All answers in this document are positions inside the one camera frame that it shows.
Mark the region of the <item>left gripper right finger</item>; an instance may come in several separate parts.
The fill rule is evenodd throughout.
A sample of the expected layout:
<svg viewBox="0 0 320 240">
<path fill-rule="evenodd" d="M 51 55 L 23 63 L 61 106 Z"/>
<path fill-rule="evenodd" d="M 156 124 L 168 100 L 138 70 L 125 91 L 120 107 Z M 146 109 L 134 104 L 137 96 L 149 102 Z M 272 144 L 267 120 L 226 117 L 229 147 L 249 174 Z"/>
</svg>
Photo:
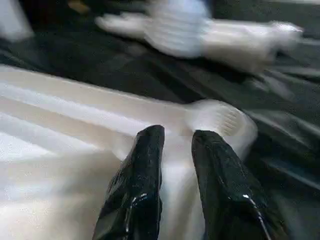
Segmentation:
<svg viewBox="0 0 320 240">
<path fill-rule="evenodd" d="M 216 132 L 191 142 L 206 240 L 288 240 L 284 220 L 260 182 Z"/>
</svg>

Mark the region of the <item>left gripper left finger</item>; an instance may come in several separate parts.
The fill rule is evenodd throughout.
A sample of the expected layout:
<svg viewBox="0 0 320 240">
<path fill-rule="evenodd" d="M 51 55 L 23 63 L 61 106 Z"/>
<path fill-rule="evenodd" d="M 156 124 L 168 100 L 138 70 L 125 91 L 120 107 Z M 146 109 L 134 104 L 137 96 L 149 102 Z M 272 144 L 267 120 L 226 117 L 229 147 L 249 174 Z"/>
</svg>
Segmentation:
<svg viewBox="0 0 320 240">
<path fill-rule="evenodd" d="M 92 238 L 94 240 L 156 240 L 160 231 L 162 154 L 165 129 L 149 126 L 113 176 Z"/>
</svg>

